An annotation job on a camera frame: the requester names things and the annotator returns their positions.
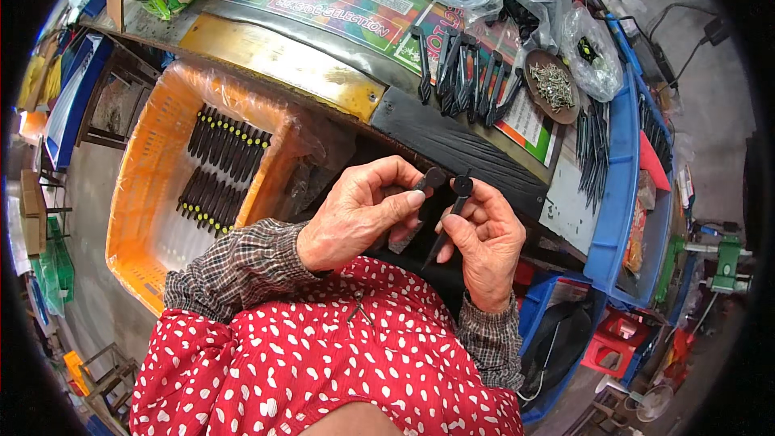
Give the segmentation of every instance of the power adapter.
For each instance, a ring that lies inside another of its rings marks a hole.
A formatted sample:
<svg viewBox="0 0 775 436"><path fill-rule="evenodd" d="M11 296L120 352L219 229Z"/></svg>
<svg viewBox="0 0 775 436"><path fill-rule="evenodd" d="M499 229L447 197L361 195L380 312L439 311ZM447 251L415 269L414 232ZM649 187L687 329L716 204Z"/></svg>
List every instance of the power adapter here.
<svg viewBox="0 0 775 436"><path fill-rule="evenodd" d="M665 55L665 52L662 49L662 46L660 46L656 42L651 42L651 53L654 54L654 61L656 61L656 65L660 69L660 73L662 73L662 76L667 82L667 85L670 86L671 88L673 89L678 88L678 78L681 77L681 73L683 73L683 71L686 69L686 66L689 64L689 61L691 61L691 59L694 56L694 53L697 51L697 49L700 46L708 42L710 42L714 46L717 46L722 42L724 42L724 40L729 37L729 28L722 21L721 17L715 17L712 21L705 24L705 27L703 29L704 29L705 35L703 36L702 39L700 39L700 42L694 48L692 54L689 56L689 59L686 61L686 63L683 64L683 68L681 68L681 72L678 73L678 75L676 75L673 72L673 66L670 65L670 61L667 60L667 56Z"/></svg>

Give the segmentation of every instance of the gray floor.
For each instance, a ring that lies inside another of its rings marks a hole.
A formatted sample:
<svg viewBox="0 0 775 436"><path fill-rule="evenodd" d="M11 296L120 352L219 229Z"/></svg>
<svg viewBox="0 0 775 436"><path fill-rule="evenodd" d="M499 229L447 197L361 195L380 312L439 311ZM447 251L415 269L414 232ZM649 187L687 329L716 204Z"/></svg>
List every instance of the gray floor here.
<svg viewBox="0 0 775 436"><path fill-rule="evenodd" d="M648 10L633 11L633 15L642 27L672 2L714 8L710 0L641 1ZM702 37L707 21L708 17L699 12L673 10L657 30L655 39L663 45L675 69L681 67ZM698 218L741 223L744 142L754 124L746 78L732 41L715 48L702 46L680 84L683 113L673 117L673 123L677 131L693 139L696 156L691 169L697 192L694 213ZM71 343L82 358L115 341L126 354L140 361L155 319L105 266L105 235L121 155L121 151L90 144L83 144L73 153L67 185L74 212L68 216L72 238L67 247L76 271L75 301L66 305L66 318ZM687 384L698 384L697 378L702 377L703 371L695 371ZM554 410L529 432L561 434L586 408L599 378L594 371L579 368Z"/></svg>
<svg viewBox="0 0 775 436"><path fill-rule="evenodd" d="M105 265L110 202L123 151L83 143L68 169L67 250L75 268L75 298L65 305L74 344L85 360L116 342L138 364L156 317L124 290Z"/></svg>

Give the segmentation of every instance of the wrinkled hand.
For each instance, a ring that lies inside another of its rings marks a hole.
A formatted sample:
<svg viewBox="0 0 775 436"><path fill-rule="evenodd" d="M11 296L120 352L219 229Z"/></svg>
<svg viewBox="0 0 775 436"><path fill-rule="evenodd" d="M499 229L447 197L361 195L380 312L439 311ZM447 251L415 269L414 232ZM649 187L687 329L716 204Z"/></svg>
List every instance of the wrinkled hand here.
<svg viewBox="0 0 775 436"><path fill-rule="evenodd" d="M397 155L346 169L298 235L302 264L311 272L338 268L394 226L391 241L402 240L417 227L418 210L432 195L432 189L401 192L421 178Z"/></svg>
<svg viewBox="0 0 775 436"><path fill-rule="evenodd" d="M503 194L477 179L460 216L450 214L451 209L436 226L436 232L443 226L450 236L436 261L449 261L454 243L463 254L463 281L473 304L482 311L502 313L509 307L525 227Z"/></svg>

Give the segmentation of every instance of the green machine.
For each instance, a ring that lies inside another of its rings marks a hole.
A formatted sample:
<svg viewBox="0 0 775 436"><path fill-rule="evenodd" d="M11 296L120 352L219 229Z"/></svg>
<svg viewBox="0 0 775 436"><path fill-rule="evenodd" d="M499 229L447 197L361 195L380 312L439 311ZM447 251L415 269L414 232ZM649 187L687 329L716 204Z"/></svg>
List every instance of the green machine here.
<svg viewBox="0 0 775 436"><path fill-rule="evenodd" d="M751 251L742 249L740 239L734 235L724 235L718 245L705 245L696 242L686 242L682 237L674 235L667 246L665 263L662 267L660 280L654 292L654 301L663 303L667 295L667 287L676 267L678 255L684 251L706 252L718 254L718 268L715 276L706 280L706 286L715 293L746 293L749 278L737 275L737 263L741 256L752 256Z"/></svg>

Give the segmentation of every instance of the forearm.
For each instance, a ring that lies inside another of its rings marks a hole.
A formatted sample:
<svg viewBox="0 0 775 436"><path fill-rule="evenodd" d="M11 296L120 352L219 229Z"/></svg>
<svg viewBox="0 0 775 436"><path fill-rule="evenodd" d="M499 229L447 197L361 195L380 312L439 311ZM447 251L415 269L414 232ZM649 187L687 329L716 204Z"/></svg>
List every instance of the forearm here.
<svg viewBox="0 0 775 436"><path fill-rule="evenodd" d="M524 376L519 349L519 311L514 294L509 308L502 314L489 314L463 297L457 337L479 369L482 382L490 387L504 387L513 391L522 386Z"/></svg>
<svg viewBox="0 0 775 436"><path fill-rule="evenodd" d="M296 253L303 227L263 219L232 231L185 270L167 274L164 305L228 324L243 309L319 281Z"/></svg>

